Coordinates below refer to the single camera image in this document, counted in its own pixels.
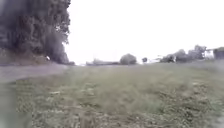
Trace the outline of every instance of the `distant tree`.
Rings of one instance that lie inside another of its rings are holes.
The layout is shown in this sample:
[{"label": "distant tree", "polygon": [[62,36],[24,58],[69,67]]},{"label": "distant tree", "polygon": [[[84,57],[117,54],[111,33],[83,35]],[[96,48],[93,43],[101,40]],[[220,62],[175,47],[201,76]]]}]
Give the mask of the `distant tree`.
[{"label": "distant tree", "polygon": [[122,65],[133,65],[133,64],[137,63],[137,59],[135,56],[133,56],[131,54],[126,54],[121,57],[120,63]]},{"label": "distant tree", "polygon": [[204,59],[203,57],[203,53],[206,51],[206,47],[205,46],[199,46],[199,45],[196,45],[194,47],[194,54],[195,54],[195,57],[196,59]]},{"label": "distant tree", "polygon": [[142,58],[142,62],[143,63],[146,63],[147,61],[148,61],[148,58],[147,57]]},{"label": "distant tree", "polygon": [[174,57],[173,54],[169,54],[169,55],[163,57],[163,58],[160,60],[160,62],[161,62],[161,63],[174,63],[174,62],[175,62],[174,58],[175,58],[175,57]]},{"label": "distant tree", "polygon": [[183,49],[180,49],[174,55],[176,57],[176,62],[187,62],[188,61],[187,54],[185,53],[185,51]]},{"label": "distant tree", "polygon": [[224,47],[220,47],[214,50],[216,59],[224,59]]}]

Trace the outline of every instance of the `dirt path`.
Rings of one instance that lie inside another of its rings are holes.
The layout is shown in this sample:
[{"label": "dirt path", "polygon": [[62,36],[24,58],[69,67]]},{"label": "dirt path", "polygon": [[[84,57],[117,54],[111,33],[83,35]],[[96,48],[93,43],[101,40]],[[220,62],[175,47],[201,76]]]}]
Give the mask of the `dirt path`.
[{"label": "dirt path", "polygon": [[60,74],[67,69],[63,65],[0,67],[0,128],[22,128],[21,118],[18,118],[14,108],[12,94],[4,83],[28,77]]}]

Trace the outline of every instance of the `vegetation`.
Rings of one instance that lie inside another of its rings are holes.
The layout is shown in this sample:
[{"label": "vegetation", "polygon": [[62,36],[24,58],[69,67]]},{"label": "vegetation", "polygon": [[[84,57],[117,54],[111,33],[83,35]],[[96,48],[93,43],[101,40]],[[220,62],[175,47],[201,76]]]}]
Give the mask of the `vegetation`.
[{"label": "vegetation", "polygon": [[206,128],[224,107],[223,64],[74,67],[10,87],[25,128]]},{"label": "vegetation", "polygon": [[68,43],[69,5],[70,0],[6,0],[0,27],[8,41],[0,46],[68,63],[63,43]]},{"label": "vegetation", "polygon": [[147,57],[142,58],[142,62],[143,63],[146,63],[147,61],[148,61],[148,58]]},{"label": "vegetation", "polygon": [[133,65],[137,63],[137,58],[131,54],[126,54],[121,57],[120,63],[123,65]]},{"label": "vegetation", "polygon": [[195,60],[204,59],[203,53],[205,52],[205,46],[196,45],[193,50],[189,50],[188,54],[183,49],[180,49],[174,54],[169,54],[161,59],[160,62],[189,62]]},{"label": "vegetation", "polygon": [[224,59],[224,47],[215,49],[214,55],[217,59]]}]

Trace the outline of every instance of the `grass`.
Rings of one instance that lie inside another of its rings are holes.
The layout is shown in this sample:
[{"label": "grass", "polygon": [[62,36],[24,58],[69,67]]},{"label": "grass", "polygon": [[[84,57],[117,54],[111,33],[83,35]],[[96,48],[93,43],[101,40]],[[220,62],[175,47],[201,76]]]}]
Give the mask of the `grass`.
[{"label": "grass", "polygon": [[223,64],[75,67],[10,85],[26,128],[204,128],[224,106]]}]

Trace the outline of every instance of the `ground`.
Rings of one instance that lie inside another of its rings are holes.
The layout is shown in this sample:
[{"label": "ground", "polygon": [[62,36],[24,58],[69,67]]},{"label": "ground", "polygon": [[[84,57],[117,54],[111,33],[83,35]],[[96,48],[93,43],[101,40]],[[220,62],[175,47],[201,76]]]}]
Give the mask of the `ground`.
[{"label": "ground", "polygon": [[72,67],[7,88],[25,128],[222,128],[223,64]]},{"label": "ground", "polygon": [[0,128],[23,128],[22,117],[16,112],[14,93],[5,83],[27,77],[40,77],[62,73],[67,67],[57,64],[42,66],[0,67]]}]

